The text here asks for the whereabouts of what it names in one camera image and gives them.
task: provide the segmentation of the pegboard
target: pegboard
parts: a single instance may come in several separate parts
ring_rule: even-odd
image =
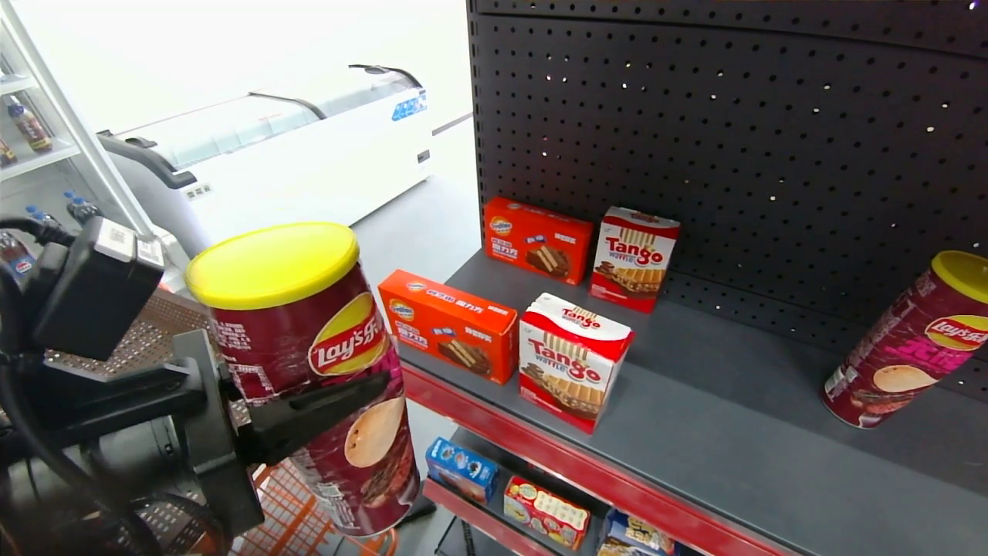
[[[988,6],[834,4],[474,2],[481,202],[680,220],[669,299],[850,349],[988,253]],[[988,401],[981,368],[945,386]]]

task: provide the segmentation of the white freezer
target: white freezer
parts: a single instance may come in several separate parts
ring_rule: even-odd
[[[351,67],[101,137],[156,225],[189,256],[300,221],[352,225],[429,177],[426,91]]]

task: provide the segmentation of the gray floor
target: gray floor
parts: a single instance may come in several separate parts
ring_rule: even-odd
[[[473,121],[435,136],[434,176],[354,225],[361,261],[375,287],[401,268],[431,280],[446,281],[480,248]],[[419,470],[425,476],[424,451],[437,436],[450,437],[452,421],[410,402],[408,417]],[[440,508],[429,518],[399,530],[398,556],[432,554],[452,515]],[[339,554],[358,554],[344,544]]]

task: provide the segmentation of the orange snack box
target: orange snack box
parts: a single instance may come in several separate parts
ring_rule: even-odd
[[[587,268],[594,225],[545,209],[495,197],[484,205],[484,251],[567,284]]]
[[[518,367],[518,313],[445,284],[395,270],[377,286],[402,343],[505,384]]]
[[[504,515],[572,550],[580,548],[590,513],[522,477],[504,491]]]

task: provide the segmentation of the tango wafer box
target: tango wafer box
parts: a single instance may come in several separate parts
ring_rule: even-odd
[[[567,284],[587,268],[594,225],[552,211],[495,197],[484,206],[484,251]]]
[[[611,508],[597,556],[680,556],[680,543],[647,522]]]
[[[679,231],[674,220],[611,207],[601,222],[590,295],[650,313]]]
[[[477,296],[395,270],[377,286],[398,339],[505,384],[518,363],[518,313]]]
[[[522,398],[592,433],[634,332],[551,294],[519,324]]]

